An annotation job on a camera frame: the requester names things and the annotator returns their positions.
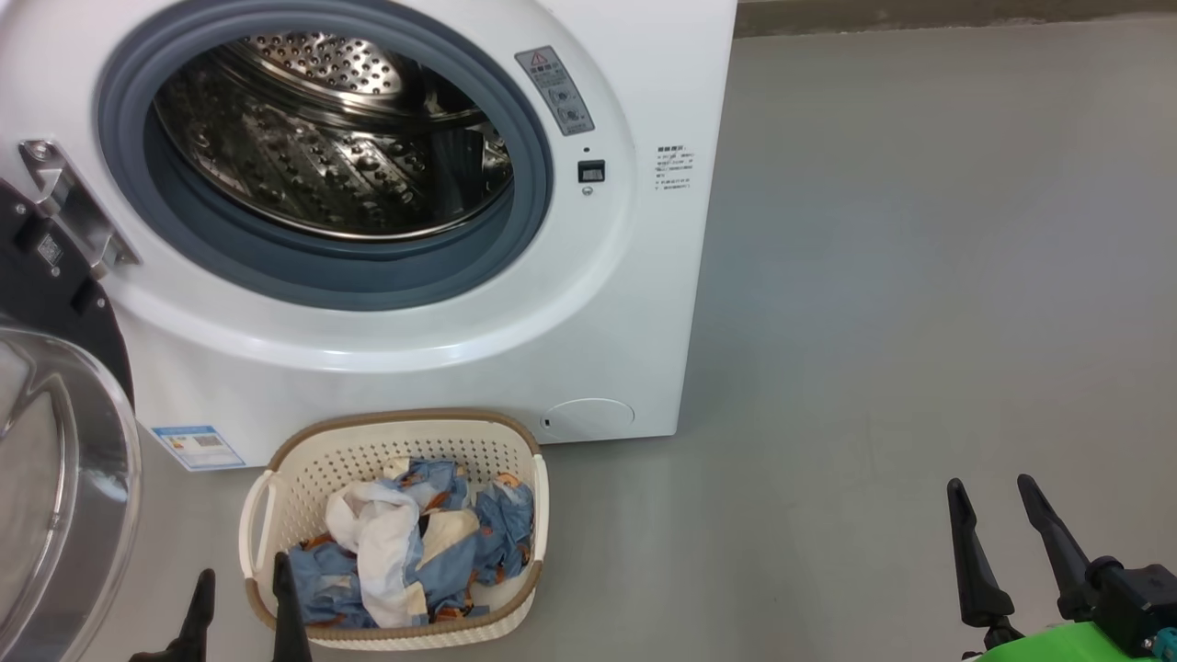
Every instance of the screw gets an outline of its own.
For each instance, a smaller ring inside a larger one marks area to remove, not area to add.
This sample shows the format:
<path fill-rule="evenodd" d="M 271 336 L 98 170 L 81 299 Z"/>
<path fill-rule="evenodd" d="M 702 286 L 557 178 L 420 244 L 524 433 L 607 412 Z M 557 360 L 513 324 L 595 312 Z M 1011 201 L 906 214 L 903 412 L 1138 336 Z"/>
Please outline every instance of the screw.
<path fill-rule="evenodd" d="M 44 161 L 45 159 L 49 158 L 49 146 L 46 145 L 45 143 L 33 143 L 33 146 L 29 147 L 29 151 L 33 152 L 33 157 L 39 161 Z"/>

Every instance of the washing machine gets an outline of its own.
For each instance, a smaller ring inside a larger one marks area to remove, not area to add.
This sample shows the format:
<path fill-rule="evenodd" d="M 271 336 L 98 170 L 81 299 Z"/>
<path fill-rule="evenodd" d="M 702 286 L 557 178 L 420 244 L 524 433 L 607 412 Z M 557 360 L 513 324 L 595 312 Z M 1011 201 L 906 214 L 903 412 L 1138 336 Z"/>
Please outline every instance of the washing machine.
<path fill-rule="evenodd" d="M 114 311 L 135 415 L 188 469 L 434 406 L 544 443 L 671 435 L 733 20 L 0 0 L 0 179 L 85 256 L 102 296 L 69 300 Z M 54 241 L 18 247 L 59 271 Z"/>

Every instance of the beige plastic basket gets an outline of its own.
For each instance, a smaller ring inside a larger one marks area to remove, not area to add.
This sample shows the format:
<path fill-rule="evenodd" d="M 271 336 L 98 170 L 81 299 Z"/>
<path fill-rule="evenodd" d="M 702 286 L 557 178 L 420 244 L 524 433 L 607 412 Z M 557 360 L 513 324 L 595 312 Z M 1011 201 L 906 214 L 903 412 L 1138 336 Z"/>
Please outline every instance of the beige plastic basket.
<path fill-rule="evenodd" d="M 474 585 L 474 603 L 491 608 L 484 616 L 419 628 L 307 628 L 307 638 L 352 650 L 420 650 L 490 641 L 519 627 L 536 597 L 547 547 L 544 457 L 531 432 L 506 416 L 435 409 L 327 421 L 294 435 L 278 450 L 250 489 L 238 531 L 245 593 L 254 614 L 270 628 L 277 613 L 271 588 L 274 554 L 322 534 L 327 497 L 352 481 L 380 477 L 381 468 L 398 457 L 453 459 L 466 466 L 473 482 L 488 482 L 506 471 L 526 483 L 536 501 L 531 562 L 518 577 L 499 585 Z M 251 551 L 254 539 L 255 554 Z"/>

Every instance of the white basket handle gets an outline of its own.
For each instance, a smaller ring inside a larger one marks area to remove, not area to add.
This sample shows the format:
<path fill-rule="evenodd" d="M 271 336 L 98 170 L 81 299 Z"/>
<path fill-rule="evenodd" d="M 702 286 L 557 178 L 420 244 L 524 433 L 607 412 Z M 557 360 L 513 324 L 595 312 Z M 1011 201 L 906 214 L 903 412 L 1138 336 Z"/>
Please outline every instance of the white basket handle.
<path fill-rule="evenodd" d="M 547 490 L 547 463 L 544 462 L 544 456 L 534 455 L 532 459 L 536 462 L 536 561 L 543 561 L 544 554 L 547 552 L 547 511 L 548 511 L 548 499 L 551 498 Z"/>
<path fill-rule="evenodd" d="M 253 482 L 253 486 L 250 488 L 250 494 L 245 497 L 245 505 L 241 508 L 241 522 L 237 530 L 237 552 L 241 561 L 241 574 L 245 575 L 246 580 L 254 580 L 258 576 L 258 570 L 260 564 L 250 554 L 250 543 L 253 541 L 253 522 L 258 517 L 258 504 L 261 502 L 261 495 L 265 492 L 270 495 L 271 482 L 274 478 L 274 472 L 266 469 L 258 476 L 258 479 Z M 270 514 L 266 514 L 266 524 L 262 524 L 262 529 L 268 529 Z M 261 555 L 261 545 L 266 544 L 265 535 L 261 537 L 261 543 L 258 545 L 258 555 Z"/>

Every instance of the metal hinge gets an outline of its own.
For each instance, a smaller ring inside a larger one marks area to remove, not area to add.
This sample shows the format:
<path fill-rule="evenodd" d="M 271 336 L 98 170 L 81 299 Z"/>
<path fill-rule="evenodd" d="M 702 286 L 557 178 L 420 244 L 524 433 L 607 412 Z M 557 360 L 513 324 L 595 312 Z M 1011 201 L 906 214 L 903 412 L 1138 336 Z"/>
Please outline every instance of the metal hinge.
<path fill-rule="evenodd" d="M 20 144 L 25 167 L 40 187 L 36 211 L 52 218 L 78 245 L 94 278 L 122 264 L 142 264 L 131 244 L 94 201 L 61 150 L 48 140 Z"/>

